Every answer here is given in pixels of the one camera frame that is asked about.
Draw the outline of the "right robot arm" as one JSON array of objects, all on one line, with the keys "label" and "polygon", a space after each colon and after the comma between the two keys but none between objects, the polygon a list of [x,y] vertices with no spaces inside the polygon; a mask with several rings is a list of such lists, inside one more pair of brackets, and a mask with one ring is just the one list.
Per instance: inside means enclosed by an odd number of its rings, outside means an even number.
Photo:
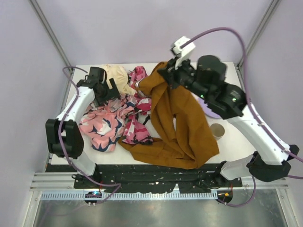
[{"label": "right robot arm", "polygon": [[208,108],[233,125],[255,148],[246,158],[223,161],[217,170],[216,181],[231,181],[253,176],[263,182],[272,182],[289,176],[289,161],[299,152],[297,145],[282,142],[274,133],[268,135],[266,124],[257,120],[253,105],[237,85],[225,82],[227,65],[213,55],[202,56],[194,68],[189,59],[177,64],[170,59],[157,72],[171,89],[182,86],[204,100]]}]

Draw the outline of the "pink shark print cloth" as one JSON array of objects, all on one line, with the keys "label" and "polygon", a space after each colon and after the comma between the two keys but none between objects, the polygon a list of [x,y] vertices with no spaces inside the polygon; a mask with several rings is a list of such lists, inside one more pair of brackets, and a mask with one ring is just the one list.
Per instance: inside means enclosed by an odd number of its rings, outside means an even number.
[{"label": "pink shark print cloth", "polygon": [[99,107],[90,104],[80,121],[80,131],[90,138],[94,150],[114,151],[124,133],[127,116],[134,111],[136,104],[133,95],[122,95]]}]

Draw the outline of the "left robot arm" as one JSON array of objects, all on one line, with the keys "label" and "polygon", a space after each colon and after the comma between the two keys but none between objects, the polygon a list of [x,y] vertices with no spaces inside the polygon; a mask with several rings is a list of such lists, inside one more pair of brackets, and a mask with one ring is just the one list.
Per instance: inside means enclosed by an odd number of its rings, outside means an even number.
[{"label": "left robot arm", "polygon": [[84,152],[84,140],[79,125],[88,106],[103,106],[120,98],[113,79],[108,79],[103,68],[91,67],[78,83],[72,82],[76,91],[65,109],[45,123],[48,150],[57,157],[65,158],[68,164],[83,176],[97,181],[100,174],[97,165]]}]

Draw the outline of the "brown cloth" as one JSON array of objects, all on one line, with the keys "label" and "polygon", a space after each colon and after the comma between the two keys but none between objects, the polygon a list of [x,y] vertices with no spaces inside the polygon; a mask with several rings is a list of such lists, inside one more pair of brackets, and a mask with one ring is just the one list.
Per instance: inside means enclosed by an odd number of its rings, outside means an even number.
[{"label": "brown cloth", "polygon": [[196,169],[218,155],[219,148],[192,93],[182,86],[171,89],[159,74],[166,65],[158,63],[137,88],[151,98],[151,123],[159,138],[153,138],[151,145],[118,143],[137,161]]}]

